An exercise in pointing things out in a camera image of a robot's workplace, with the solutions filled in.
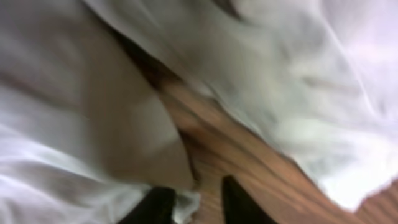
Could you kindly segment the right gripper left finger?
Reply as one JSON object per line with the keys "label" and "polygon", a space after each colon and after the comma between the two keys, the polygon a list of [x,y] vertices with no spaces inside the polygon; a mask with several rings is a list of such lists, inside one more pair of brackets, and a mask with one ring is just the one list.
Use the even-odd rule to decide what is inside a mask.
{"label": "right gripper left finger", "polygon": [[176,191],[154,187],[118,224],[172,224]]}

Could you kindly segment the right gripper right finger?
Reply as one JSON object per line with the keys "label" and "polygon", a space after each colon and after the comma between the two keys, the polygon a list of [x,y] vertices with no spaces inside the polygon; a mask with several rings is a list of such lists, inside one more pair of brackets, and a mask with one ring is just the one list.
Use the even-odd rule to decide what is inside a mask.
{"label": "right gripper right finger", "polygon": [[226,224],[277,224],[231,175],[223,177],[221,196]]}

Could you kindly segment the beige shorts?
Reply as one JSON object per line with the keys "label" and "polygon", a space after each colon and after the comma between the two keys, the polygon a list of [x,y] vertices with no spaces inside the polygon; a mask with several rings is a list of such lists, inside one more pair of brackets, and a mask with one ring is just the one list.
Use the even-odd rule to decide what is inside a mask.
{"label": "beige shorts", "polygon": [[200,196],[138,49],[355,211],[397,178],[396,1],[2,1],[1,222],[118,223]]}

